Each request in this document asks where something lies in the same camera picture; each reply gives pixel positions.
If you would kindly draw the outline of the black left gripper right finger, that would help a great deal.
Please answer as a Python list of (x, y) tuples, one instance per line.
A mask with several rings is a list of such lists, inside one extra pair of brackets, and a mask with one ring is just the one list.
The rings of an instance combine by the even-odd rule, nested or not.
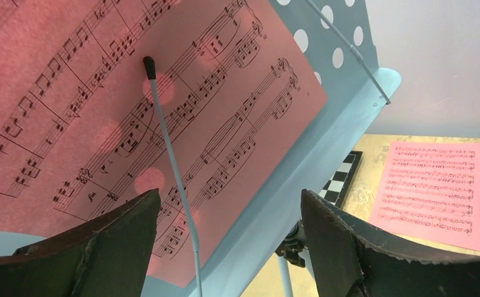
[(307, 189), (301, 218), (320, 296), (480, 296), (480, 256), (393, 235)]

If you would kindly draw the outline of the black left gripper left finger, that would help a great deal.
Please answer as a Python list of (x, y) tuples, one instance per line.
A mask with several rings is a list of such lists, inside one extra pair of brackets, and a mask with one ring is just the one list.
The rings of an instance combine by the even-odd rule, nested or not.
[(0, 296), (140, 296), (161, 199), (149, 190), (114, 210), (0, 256)]

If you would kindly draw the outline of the light blue music stand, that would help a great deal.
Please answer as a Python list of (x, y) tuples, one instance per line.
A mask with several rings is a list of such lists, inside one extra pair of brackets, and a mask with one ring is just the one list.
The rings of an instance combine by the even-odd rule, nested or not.
[[(186, 286), (177, 286), (146, 273), (140, 296), (240, 295), (299, 218), (301, 191), (323, 186), (400, 83), (397, 72), (378, 66), (371, 42), (358, 47), (348, 43), (356, 27), (361, 27), (363, 34), (370, 32), (364, 1), (269, 2), (287, 30), (306, 47), (306, 61), (326, 93), (327, 102), (206, 261), (201, 260), (199, 227), (191, 215), (169, 132), (165, 120), (160, 120), (187, 219), (195, 275)], [(0, 231), (0, 256), (10, 256), (18, 248), (50, 237)]]

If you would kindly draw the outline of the pink sheet music back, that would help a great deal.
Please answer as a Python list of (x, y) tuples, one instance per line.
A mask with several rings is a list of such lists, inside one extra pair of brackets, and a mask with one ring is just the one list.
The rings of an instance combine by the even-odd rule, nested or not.
[(480, 252), (480, 143), (391, 142), (369, 223)]

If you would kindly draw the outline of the pink sheet music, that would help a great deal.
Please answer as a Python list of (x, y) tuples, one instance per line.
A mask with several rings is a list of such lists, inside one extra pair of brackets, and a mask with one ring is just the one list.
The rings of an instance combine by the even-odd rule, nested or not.
[(369, 223), (480, 252), (480, 143), (391, 142)]
[(148, 189), (148, 274), (195, 275), (327, 102), (269, 1), (0, 1), (0, 231), (50, 237)]

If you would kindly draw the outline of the pink sheet music front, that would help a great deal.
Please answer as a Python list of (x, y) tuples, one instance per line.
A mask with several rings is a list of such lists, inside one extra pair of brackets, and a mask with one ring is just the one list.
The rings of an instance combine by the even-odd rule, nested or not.
[(327, 102), (269, 1), (0, 1), (0, 231), (50, 237), (148, 189), (148, 274), (195, 275)]

